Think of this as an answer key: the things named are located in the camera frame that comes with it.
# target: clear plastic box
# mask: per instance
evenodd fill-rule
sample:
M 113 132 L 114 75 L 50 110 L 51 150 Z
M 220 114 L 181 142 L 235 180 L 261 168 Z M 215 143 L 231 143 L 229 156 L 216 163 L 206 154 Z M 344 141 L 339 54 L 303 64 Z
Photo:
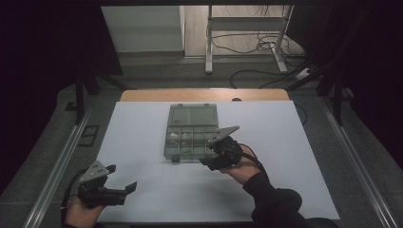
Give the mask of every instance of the clear plastic box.
M 172 162 L 194 162 L 216 154 L 207 140 L 219 129 L 215 104 L 173 104 L 170 106 L 163 155 Z

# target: floor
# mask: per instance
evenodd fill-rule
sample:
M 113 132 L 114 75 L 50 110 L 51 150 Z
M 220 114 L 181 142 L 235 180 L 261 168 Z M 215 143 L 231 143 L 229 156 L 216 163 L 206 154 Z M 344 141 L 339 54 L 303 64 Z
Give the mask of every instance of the floor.
M 237 15 L 234 7 L 221 7 L 221 13 Z M 193 54 L 203 56 L 204 47 L 194 47 Z M 182 56 L 146 56 L 122 54 L 120 56 L 124 76 L 113 76 L 122 84 L 131 88 L 231 88 L 230 77 L 239 70 L 251 69 L 278 73 L 273 56 L 248 56 L 227 58 L 218 53 L 214 59 L 212 75 L 204 74 L 204 59 L 183 58 Z M 298 65 L 300 60 L 291 60 Z M 257 88 L 279 79 L 278 75 L 261 74 L 253 71 L 238 74 L 232 83 L 239 88 Z M 270 84 L 269 87 L 284 87 L 294 81 L 286 79 Z M 332 129 L 320 97 L 315 88 L 320 79 L 289 92 L 291 100 L 302 106 L 297 109 L 300 118 L 307 118 L 303 126 L 309 143 L 313 148 L 323 178 L 328 185 L 332 199 L 341 220 L 336 224 L 341 228 L 378 228 L 384 227 L 369 200 L 353 166 L 350 164 L 343 147 Z M 44 211 L 40 227 L 58 227 L 60 224 L 60 203 L 64 191 L 77 170 L 96 160 L 114 105 L 119 101 L 122 91 L 101 79 L 98 80 L 101 92 L 98 96 L 86 95 L 86 101 L 94 100 L 94 105 L 86 126 L 98 126 L 99 131 L 93 145 L 86 145 L 87 138 L 82 137 L 75 146 L 66 171 L 51 201 Z M 75 101 L 74 86 L 60 91 L 58 105 L 41 138 L 32 149 L 29 157 L 14 177 L 11 184 L 0 197 L 0 227 L 23 227 L 32 206 L 43 190 L 44 184 L 58 159 L 60 152 L 74 127 L 75 112 L 67 111 L 66 106 Z M 349 106 L 342 106 L 344 129 L 353 142 L 362 162 L 372 177 L 374 184 L 389 205 L 397 224 L 403 225 L 403 172 L 380 144 L 371 131 L 358 119 Z M 127 227 L 123 224 L 108 224 L 107 227 Z

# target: dark background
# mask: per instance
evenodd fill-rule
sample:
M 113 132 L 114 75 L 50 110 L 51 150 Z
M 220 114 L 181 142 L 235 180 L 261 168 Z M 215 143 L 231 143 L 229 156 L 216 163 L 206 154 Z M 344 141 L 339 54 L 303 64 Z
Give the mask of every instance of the dark background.
M 46 127 L 58 92 L 75 83 L 78 68 L 113 75 L 122 70 L 99 7 L 1 1 L 0 10 L 2 192 Z
M 74 84 L 78 68 L 114 75 L 121 75 L 122 71 L 99 7 L 21 1 L 0 4 L 2 192 L 46 127 L 58 92 Z M 395 1 L 376 1 L 343 58 L 343 84 L 355 95 L 352 107 L 359 118 L 403 168 L 401 10 L 400 3 Z M 337 36 L 351 24 L 355 9 L 310 11 L 309 17 L 306 13 L 300 16 L 312 27 L 300 29 L 294 25 L 296 34 L 309 38 L 305 44 L 300 42 L 308 54 L 321 47 L 327 50 L 324 56 L 330 58 L 337 49 Z M 328 24 L 323 24 L 323 18 L 329 19 Z

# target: metal stand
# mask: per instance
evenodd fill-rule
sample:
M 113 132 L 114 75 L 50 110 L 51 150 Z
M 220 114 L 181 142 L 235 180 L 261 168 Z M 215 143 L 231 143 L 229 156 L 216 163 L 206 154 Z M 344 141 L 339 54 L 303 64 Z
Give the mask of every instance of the metal stand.
M 281 73 L 287 72 L 287 67 L 281 56 L 281 42 L 287 29 L 293 6 L 289 6 L 282 17 L 214 17 L 213 7 L 208 6 L 207 44 L 205 52 L 205 73 L 213 73 L 213 31 L 278 31 L 276 45 L 272 48 Z

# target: black sleeve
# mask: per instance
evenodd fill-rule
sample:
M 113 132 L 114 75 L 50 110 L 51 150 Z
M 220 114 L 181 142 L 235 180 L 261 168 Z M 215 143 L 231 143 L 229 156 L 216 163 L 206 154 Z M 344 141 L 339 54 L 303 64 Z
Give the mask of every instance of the black sleeve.
M 296 191 L 275 189 L 263 173 L 249 179 L 243 189 L 255 200 L 252 220 L 259 227 L 312 227 L 298 212 L 302 198 Z

